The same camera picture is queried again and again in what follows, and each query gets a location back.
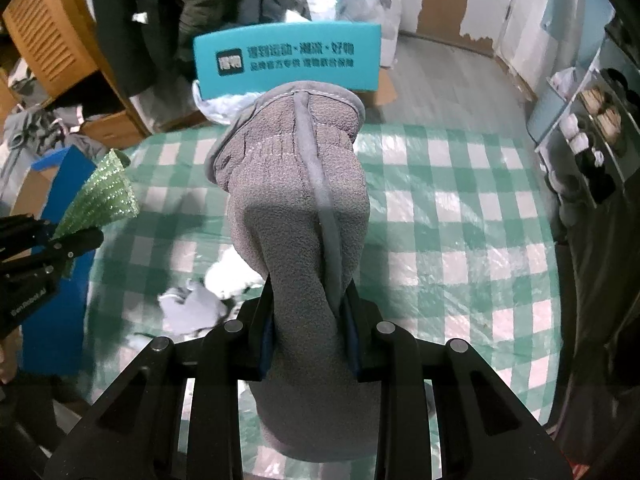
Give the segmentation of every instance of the green checkered tablecloth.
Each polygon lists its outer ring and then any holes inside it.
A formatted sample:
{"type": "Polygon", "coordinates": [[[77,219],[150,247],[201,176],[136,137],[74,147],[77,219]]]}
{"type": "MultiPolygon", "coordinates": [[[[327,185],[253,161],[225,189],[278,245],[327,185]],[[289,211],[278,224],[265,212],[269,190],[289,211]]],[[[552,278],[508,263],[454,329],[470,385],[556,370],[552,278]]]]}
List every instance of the green checkered tablecloth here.
{"type": "MultiPolygon", "coordinates": [[[[203,171],[222,131],[154,136],[132,154],[127,174],[142,211],[104,230],[92,270],[79,379],[92,399],[135,355],[124,344],[127,335],[169,329],[156,296],[203,276],[231,244],[226,193],[203,171]]],[[[561,345],[558,271],[526,154],[494,135],[390,124],[366,125],[354,149],[371,205],[354,277],[360,295],[422,339],[468,340],[545,422],[561,345]]],[[[317,465],[265,447],[255,403],[243,387],[239,405],[246,471],[267,478],[318,476],[317,465]]],[[[187,401],[184,419],[189,412],[187,401]]],[[[432,441],[438,474],[434,420],[432,441]]],[[[332,479],[371,478],[372,464],[333,465],[332,479]]]]}

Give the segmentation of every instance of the brown patch on door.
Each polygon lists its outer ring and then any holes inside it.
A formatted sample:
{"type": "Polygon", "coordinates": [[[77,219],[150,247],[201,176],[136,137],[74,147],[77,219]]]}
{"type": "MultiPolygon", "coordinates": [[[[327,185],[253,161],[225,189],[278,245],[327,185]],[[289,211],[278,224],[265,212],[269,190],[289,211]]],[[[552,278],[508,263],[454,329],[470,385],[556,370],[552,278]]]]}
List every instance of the brown patch on door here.
{"type": "Polygon", "coordinates": [[[466,5],[467,0],[422,0],[416,33],[433,40],[441,40],[444,43],[492,55],[494,40],[491,38],[473,40],[468,34],[460,35],[466,5]]]}

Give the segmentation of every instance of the louvered cabinet door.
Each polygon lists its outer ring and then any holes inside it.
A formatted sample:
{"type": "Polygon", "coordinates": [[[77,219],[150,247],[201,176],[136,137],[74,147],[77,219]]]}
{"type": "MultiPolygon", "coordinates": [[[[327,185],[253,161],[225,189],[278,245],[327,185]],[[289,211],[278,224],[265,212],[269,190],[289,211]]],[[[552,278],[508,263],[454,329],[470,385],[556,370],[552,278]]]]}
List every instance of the louvered cabinet door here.
{"type": "Polygon", "coordinates": [[[2,16],[15,46],[50,97],[98,70],[62,0],[11,0],[2,16]]]}

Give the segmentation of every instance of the black logo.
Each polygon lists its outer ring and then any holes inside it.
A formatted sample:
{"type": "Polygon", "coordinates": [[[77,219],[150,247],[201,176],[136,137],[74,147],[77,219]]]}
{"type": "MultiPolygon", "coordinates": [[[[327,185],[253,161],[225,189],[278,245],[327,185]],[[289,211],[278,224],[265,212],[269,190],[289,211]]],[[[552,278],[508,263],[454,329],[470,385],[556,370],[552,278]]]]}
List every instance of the black logo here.
{"type": "Polygon", "coordinates": [[[220,75],[234,75],[244,72],[242,63],[242,50],[233,48],[216,54],[218,60],[218,73],[220,75]]]}

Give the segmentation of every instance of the beige shoe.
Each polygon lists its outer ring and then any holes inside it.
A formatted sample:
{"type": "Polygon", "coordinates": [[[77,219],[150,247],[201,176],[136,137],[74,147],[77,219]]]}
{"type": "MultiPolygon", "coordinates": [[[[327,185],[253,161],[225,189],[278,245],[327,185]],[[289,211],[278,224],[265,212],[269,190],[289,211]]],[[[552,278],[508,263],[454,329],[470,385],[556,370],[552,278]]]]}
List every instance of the beige shoe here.
{"type": "Polygon", "coordinates": [[[618,154],[626,152],[625,137],[622,135],[622,117],[616,108],[609,108],[600,114],[596,120],[607,144],[618,154]]]}
{"type": "Polygon", "coordinates": [[[584,103],[584,107],[592,115],[596,116],[600,113],[606,102],[605,94],[599,88],[591,88],[580,92],[580,97],[584,103]]]}

